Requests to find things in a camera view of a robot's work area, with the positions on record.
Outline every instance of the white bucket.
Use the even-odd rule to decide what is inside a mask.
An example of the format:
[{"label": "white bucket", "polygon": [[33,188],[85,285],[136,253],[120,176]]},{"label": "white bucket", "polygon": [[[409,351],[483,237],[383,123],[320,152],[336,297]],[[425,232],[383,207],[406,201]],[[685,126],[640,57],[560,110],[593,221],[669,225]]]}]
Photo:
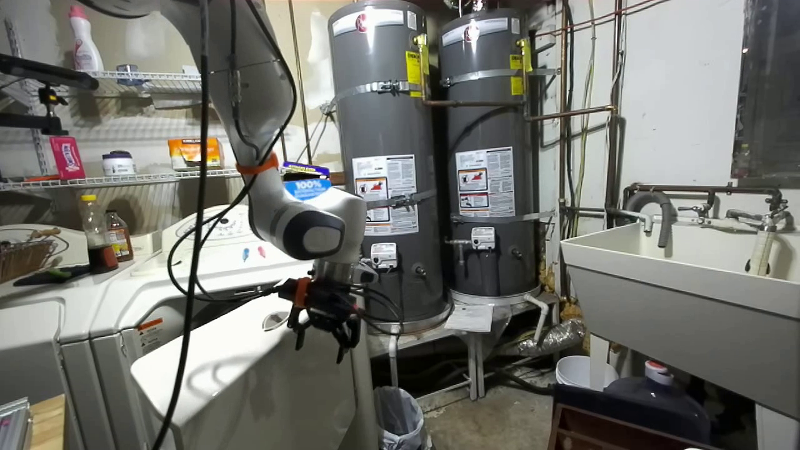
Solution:
[{"label": "white bucket", "polygon": [[593,382],[593,358],[586,355],[566,355],[555,366],[555,382],[571,385],[585,391],[604,391],[615,380],[615,370],[609,366],[600,372],[601,380]]}]

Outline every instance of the utility sink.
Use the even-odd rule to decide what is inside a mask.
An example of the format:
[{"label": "utility sink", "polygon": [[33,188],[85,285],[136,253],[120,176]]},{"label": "utility sink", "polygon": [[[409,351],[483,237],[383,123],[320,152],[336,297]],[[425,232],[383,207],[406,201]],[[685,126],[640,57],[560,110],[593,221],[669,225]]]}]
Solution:
[{"label": "utility sink", "polygon": [[586,327],[678,370],[800,418],[800,236],[775,236],[770,275],[749,275],[758,236],[624,225],[561,242]]}]

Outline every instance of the gray water heater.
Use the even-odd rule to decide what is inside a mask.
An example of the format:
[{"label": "gray water heater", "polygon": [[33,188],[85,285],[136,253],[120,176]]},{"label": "gray water heater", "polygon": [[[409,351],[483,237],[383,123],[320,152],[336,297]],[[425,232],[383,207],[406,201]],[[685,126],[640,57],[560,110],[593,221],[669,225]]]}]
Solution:
[{"label": "gray water heater", "polygon": [[400,0],[353,2],[329,18],[344,181],[366,202],[361,256],[391,303],[373,303],[384,322],[444,312],[431,123],[418,86],[425,28],[426,18]]},{"label": "gray water heater", "polygon": [[439,72],[446,100],[451,291],[515,296],[536,283],[534,155],[521,116],[525,35],[515,11],[458,18],[441,28]]}]

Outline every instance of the spray bottle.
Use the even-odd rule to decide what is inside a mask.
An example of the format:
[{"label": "spray bottle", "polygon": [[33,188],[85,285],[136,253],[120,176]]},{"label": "spray bottle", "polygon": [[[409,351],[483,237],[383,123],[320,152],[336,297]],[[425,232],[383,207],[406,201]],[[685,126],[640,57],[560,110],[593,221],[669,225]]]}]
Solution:
[{"label": "spray bottle", "polygon": [[76,72],[100,72],[101,70],[101,57],[100,51],[93,40],[93,26],[89,18],[79,5],[70,8],[70,26],[75,32],[75,70]]}]

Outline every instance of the bottle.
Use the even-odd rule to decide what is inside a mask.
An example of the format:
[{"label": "bottle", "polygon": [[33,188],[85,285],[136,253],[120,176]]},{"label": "bottle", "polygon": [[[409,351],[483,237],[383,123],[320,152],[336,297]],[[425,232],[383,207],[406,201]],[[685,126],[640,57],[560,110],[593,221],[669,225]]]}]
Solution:
[{"label": "bottle", "polygon": [[109,246],[113,246],[116,260],[120,262],[131,260],[128,223],[114,211],[106,211],[104,217],[106,217]]},{"label": "bottle", "polygon": [[75,70],[76,72],[100,72],[101,70],[101,57],[100,51],[93,40],[93,26],[89,18],[79,5],[70,8],[70,26],[75,35]]},{"label": "bottle", "polygon": [[89,268],[93,270],[114,270],[116,268],[116,256],[113,246],[106,242],[106,228],[104,221],[96,211],[96,195],[85,193],[79,195],[83,202],[83,232],[88,240],[89,251]]},{"label": "bottle", "polygon": [[673,412],[685,421],[680,426],[680,435],[710,443],[710,415],[701,410],[701,406],[673,385],[673,372],[661,363],[645,360],[645,377],[620,377],[601,393],[653,410]]}]

